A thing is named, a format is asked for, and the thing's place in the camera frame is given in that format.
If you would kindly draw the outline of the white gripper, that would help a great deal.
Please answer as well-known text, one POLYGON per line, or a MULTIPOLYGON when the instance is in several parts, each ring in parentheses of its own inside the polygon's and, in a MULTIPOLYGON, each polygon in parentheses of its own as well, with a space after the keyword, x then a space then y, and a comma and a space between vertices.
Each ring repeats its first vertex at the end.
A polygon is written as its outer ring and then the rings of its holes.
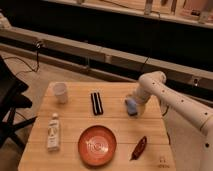
POLYGON ((139 99, 138 97, 132 96, 132 95, 129 95, 126 98, 132 98, 136 102, 137 114, 135 116, 140 116, 140 115, 142 115, 144 113, 145 104, 142 102, 141 99, 139 99))

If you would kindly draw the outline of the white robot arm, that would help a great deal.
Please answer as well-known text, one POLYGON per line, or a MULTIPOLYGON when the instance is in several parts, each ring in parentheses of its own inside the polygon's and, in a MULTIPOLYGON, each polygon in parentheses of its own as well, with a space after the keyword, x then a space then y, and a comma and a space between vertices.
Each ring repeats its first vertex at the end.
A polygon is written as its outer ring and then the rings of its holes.
POLYGON ((125 101, 144 105, 154 95, 170 105, 206 136, 199 171, 213 171, 213 108, 167 87, 165 82, 166 75, 162 71, 142 74, 138 86, 125 101))

